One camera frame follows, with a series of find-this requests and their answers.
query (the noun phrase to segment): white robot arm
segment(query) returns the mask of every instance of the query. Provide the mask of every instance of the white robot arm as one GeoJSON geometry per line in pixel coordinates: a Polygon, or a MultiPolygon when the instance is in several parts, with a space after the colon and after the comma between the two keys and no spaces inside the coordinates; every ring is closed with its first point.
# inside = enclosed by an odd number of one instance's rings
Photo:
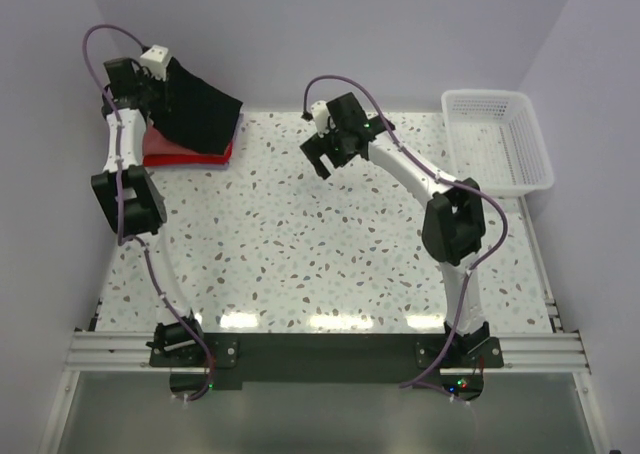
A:
{"type": "Polygon", "coordinates": [[[138,241],[130,245],[150,264],[150,269],[142,270],[156,306],[157,327],[150,347],[156,354],[167,357],[193,358],[200,356],[201,350],[184,325],[200,337],[202,328],[176,280],[163,227],[167,220],[164,200],[143,166],[142,155],[142,141],[151,115],[149,105],[162,99],[170,59],[168,49],[153,46],[138,61],[123,58],[105,63],[117,113],[110,104],[103,106],[109,125],[109,154],[103,171],[92,176],[91,185],[112,230],[118,232],[121,214],[123,238],[138,241]],[[121,190],[117,186],[119,168],[121,190]],[[119,192],[123,198],[121,213],[119,192]],[[161,295],[155,284],[161,287],[161,295]]]}
{"type": "MultiPolygon", "coordinates": [[[[379,116],[373,119],[366,117],[353,94],[346,94],[328,103],[317,102],[311,107],[310,114],[317,133],[301,148],[321,177],[326,179],[329,176],[329,171],[320,160],[322,156],[326,155],[334,167],[341,167],[356,155],[361,155],[389,172],[425,209],[422,240],[427,251],[440,262],[444,277],[447,297],[445,329],[455,329],[461,344],[467,341],[463,351],[478,347],[489,338],[489,330],[480,303],[476,275],[469,278],[463,303],[461,306],[459,304],[464,292],[464,279],[470,266],[478,259],[480,238],[485,233],[481,200],[438,182],[438,179],[456,179],[420,154],[410,151],[437,177],[432,179],[427,176],[398,148],[379,116]],[[458,310],[460,315],[455,323],[458,310]]],[[[462,183],[477,188],[471,179],[462,183]]]]}

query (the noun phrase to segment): white basket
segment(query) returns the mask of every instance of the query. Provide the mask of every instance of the white basket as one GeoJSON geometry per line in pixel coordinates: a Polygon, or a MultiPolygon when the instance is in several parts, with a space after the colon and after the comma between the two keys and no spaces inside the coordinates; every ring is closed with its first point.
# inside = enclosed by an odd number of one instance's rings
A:
{"type": "Polygon", "coordinates": [[[548,189],[554,177],[531,101],[519,92],[456,90],[442,95],[453,174],[493,196],[548,189]]]}

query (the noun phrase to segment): stack of clothes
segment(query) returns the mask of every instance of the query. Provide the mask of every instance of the stack of clothes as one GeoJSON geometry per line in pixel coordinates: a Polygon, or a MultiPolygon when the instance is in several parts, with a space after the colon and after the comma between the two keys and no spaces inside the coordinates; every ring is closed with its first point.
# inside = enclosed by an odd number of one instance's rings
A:
{"type": "Polygon", "coordinates": [[[164,96],[150,107],[153,125],[142,143],[145,166],[229,165],[241,101],[189,73],[173,58],[164,96]]]}

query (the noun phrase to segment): gray wall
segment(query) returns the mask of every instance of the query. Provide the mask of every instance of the gray wall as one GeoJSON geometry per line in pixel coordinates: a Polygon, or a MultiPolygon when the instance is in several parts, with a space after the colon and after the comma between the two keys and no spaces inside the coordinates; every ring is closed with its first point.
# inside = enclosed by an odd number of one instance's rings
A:
{"type": "Polygon", "coordinates": [[[638,19],[638,0],[569,0],[522,84],[557,178],[530,198],[536,231],[622,452],[640,444],[638,19]]]}
{"type": "MultiPolygon", "coordinates": [[[[74,325],[113,247],[89,185],[106,157],[82,64],[93,0],[0,0],[0,439],[35,452],[74,325]]],[[[92,50],[113,56],[107,35],[92,50]]]]}
{"type": "Polygon", "coordinates": [[[566,2],[96,1],[252,107],[299,108],[311,77],[342,73],[402,109],[439,109],[446,89],[517,88],[566,2]]]}

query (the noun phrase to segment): terrazzo tabletop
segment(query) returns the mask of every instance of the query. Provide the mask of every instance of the terrazzo tabletop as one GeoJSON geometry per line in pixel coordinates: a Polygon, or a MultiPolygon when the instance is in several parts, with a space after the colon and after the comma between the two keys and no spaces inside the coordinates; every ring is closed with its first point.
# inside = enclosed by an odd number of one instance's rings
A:
{"type": "MultiPolygon", "coordinates": [[[[441,114],[389,113],[405,142],[450,169],[441,114]]],[[[162,168],[170,257],[207,332],[442,332],[446,300],[420,240],[424,212],[382,169],[356,159],[319,178],[299,149],[299,113],[246,112],[227,171],[162,168]]],[[[479,268],[494,333],[551,332],[515,199],[503,247],[479,268]]],[[[500,235],[485,204],[483,249],[500,235]]],[[[96,330],[152,332],[155,291],[137,251],[115,251],[96,330]]]]}

